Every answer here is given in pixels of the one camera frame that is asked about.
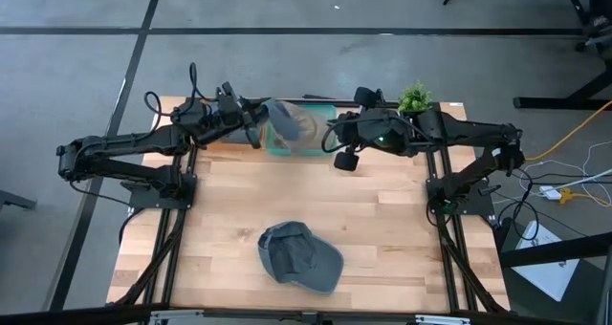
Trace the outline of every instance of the teal container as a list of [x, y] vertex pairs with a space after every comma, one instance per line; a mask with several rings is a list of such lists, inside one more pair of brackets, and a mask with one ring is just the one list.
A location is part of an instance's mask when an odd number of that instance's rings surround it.
[[[327, 120], [329, 119], [336, 118], [336, 106], [334, 105], [299, 105], [299, 107], [301, 109], [307, 110], [309, 113], [312, 113], [314, 119], [324, 119], [324, 121], [327, 122]], [[325, 131], [327, 130], [327, 125], [324, 125], [324, 123], [318, 123], [316, 120], [315, 123], [317, 125], [317, 130], [315, 134], [316, 139], [313, 140], [311, 144], [308, 144], [308, 147], [295, 150], [293, 152], [294, 155], [305, 157], [320, 157], [329, 154], [321, 150], [320, 142], [323, 133], [325, 133]], [[274, 128], [272, 127], [270, 122], [266, 124], [266, 130], [264, 135], [265, 147], [268, 153], [275, 156], [292, 155], [291, 149], [284, 147], [284, 144], [278, 141], [278, 138], [276, 137], [276, 131], [274, 131]], [[330, 136], [333, 136], [333, 139], [330, 141], [328, 140], [328, 146], [330, 148], [335, 147], [336, 135], [332, 133], [330, 134]]]

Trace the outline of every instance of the cap brim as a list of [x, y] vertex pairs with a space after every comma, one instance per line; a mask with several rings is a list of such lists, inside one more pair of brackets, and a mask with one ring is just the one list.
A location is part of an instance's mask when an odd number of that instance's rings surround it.
[[313, 235], [317, 248], [317, 266], [300, 273], [291, 281], [316, 293], [329, 294], [334, 291], [342, 275], [344, 258], [338, 249]]

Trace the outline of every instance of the potted plant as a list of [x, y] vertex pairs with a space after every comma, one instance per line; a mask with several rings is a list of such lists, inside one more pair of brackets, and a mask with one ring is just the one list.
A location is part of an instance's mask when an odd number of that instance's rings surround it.
[[425, 85], [417, 81], [413, 86], [404, 89], [399, 102], [398, 111], [425, 111], [431, 107], [431, 91], [427, 91]]

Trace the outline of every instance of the wooden table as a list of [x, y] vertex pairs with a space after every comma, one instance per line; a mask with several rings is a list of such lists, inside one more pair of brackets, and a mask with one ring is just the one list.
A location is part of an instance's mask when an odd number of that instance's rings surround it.
[[[168, 111], [184, 100], [163, 97], [162, 107]], [[441, 106], [457, 119], [466, 117], [461, 103]], [[453, 170], [474, 159], [469, 147], [451, 147], [449, 153]], [[196, 200], [186, 216], [171, 305], [448, 312], [438, 234], [426, 220], [425, 155], [408, 159], [366, 149], [360, 156], [358, 170], [349, 173], [335, 169], [331, 156], [274, 157], [264, 149], [221, 143], [200, 150]], [[143, 159], [149, 166], [170, 163], [158, 154]], [[123, 296], [149, 263], [160, 213], [147, 210], [126, 227], [108, 301]], [[344, 270], [333, 294], [278, 284], [264, 271], [257, 239], [265, 228], [288, 220], [306, 223], [342, 252]], [[463, 226], [470, 266], [509, 308], [491, 229], [477, 216], [464, 216]], [[466, 309], [461, 274], [454, 270]], [[161, 298], [164, 271], [162, 266], [154, 300]]]

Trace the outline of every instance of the yellow cable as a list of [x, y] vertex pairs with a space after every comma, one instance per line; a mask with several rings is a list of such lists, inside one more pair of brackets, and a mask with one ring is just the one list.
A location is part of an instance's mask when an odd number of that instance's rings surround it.
[[571, 196], [572, 197], [585, 197], [585, 198], [588, 198], [588, 199], [597, 199], [598, 201], [600, 201], [601, 203], [605, 204], [606, 206], [610, 206], [610, 204], [607, 201], [605, 201], [604, 199], [599, 198], [597, 196], [591, 197], [591, 196], [589, 196], [587, 194], [578, 194], [578, 193], [573, 193], [573, 192], [571, 193]]
[[525, 158], [526, 161], [528, 162], [532, 162], [532, 161], [536, 161], [536, 160], [540, 160], [544, 157], [546, 157], [547, 155], [549, 155], [552, 151], [554, 151], [555, 149], [557, 149], [557, 147], [559, 147], [562, 143], [566, 142], [567, 139], [569, 139], [570, 137], [572, 137], [572, 135], [576, 134], [577, 131], [579, 131], [584, 125], [586, 125], [586, 123], [590, 122], [591, 119], [593, 119], [598, 113], [600, 113], [601, 111], [603, 111], [603, 109], [605, 109], [606, 107], [608, 107], [608, 105], [612, 104], [612, 100], [608, 101], [605, 103], [605, 105], [603, 105], [598, 111], [594, 112], [591, 116], [588, 117], [588, 119], [585, 119], [583, 123], [581, 123], [579, 126], [577, 126], [576, 128], [574, 128], [574, 130], [572, 130], [569, 134], [567, 134], [563, 139], [559, 140], [557, 143], [555, 143], [555, 145], [553, 145], [552, 147], [550, 147], [546, 152], [538, 155], [537, 157], [532, 157], [532, 158]]

